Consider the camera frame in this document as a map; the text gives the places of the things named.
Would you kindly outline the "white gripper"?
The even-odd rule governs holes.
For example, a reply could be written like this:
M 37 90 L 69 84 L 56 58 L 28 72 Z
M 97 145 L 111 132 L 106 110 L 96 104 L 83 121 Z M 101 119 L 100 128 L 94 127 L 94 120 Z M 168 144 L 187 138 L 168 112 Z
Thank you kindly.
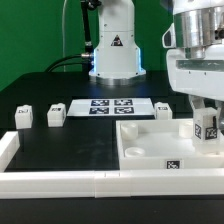
M 174 24 L 163 34 L 162 44 L 168 48 L 166 64 L 171 88 L 190 95 L 193 116 L 205 111 L 204 98 L 218 100 L 216 127 L 224 129 L 224 44 L 209 46 L 204 59 L 188 60 L 184 50 L 176 47 Z

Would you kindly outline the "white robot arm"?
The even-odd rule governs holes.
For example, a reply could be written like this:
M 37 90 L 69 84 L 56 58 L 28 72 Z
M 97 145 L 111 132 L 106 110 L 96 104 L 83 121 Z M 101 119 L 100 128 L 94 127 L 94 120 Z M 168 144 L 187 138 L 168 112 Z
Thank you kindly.
M 141 51 L 134 37 L 132 0 L 100 0 L 99 44 L 90 79 L 125 85 L 142 77 Z M 216 101 L 216 125 L 224 130 L 224 0 L 160 0 L 173 22 L 162 36 L 169 83 L 189 96 L 192 108 Z

